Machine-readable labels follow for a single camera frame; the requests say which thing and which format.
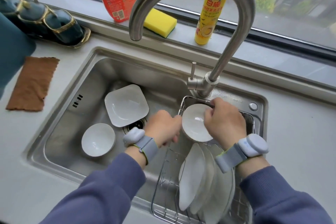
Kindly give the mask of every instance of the blue cutting board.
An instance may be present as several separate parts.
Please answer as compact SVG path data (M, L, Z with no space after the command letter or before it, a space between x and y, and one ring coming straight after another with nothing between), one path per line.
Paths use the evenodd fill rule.
M36 43L0 13L0 99L7 83L21 68Z

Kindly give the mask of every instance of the white countertop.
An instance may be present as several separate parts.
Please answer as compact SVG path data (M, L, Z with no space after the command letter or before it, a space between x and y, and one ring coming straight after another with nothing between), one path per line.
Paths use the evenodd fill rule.
M97 48L172 66L187 72L190 64L162 54L93 35L80 49L38 42L34 57L60 59L42 112L6 111L19 72L0 100L0 220L8 224L36 224L78 184L41 171L27 163L26 151L35 141L53 110ZM202 75L207 69L198 69ZM268 161L297 190L311 194L336 222L336 108L292 93L232 75L221 76L230 87L252 92L267 101L264 134L269 143ZM124 223L164 223L149 213L131 208Z

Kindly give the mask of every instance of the dish rack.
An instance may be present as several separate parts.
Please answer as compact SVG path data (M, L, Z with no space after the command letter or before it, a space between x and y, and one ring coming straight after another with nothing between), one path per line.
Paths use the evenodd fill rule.
M178 114L182 115L188 106L198 103L206 104L212 108L214 107L211 105L210 101L193 96L185 96L182 100ZM253 116L245 112L241 112L241 114L246 120L247 134L254 133ZM166 157L154 191L151 210L154 216L172 224L204 224L202 216L197 214L193 215L189 209L186 211L181 211L179 209L179 170L193 144L191 140L180 138L180 141L182 140L190 142L187 147L182 149L182 152L178 152L175 149L175 144L170 144L167 149ZM216 144L216 142L211 140L205 145L209 147L213 144ZM219 223L250 224L252 223L252 209L239 187L241 178L236 173L235 181L236 188L232 204L226 216L222 218Z

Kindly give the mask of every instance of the yellow sponge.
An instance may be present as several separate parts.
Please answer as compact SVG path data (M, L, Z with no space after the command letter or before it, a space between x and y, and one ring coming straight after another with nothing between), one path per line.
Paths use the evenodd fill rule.
M151 31L167 38L175 28L177 19L153 8L147 15L143 26Z

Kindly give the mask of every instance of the left hand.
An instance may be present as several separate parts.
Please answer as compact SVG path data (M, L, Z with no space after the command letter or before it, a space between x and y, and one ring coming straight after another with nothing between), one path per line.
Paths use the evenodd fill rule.
M144 127L145 135L154 138L157 146L173 141L177 143L182 127L182 117L176 115L174 118L165 110L160 110L151 116Z

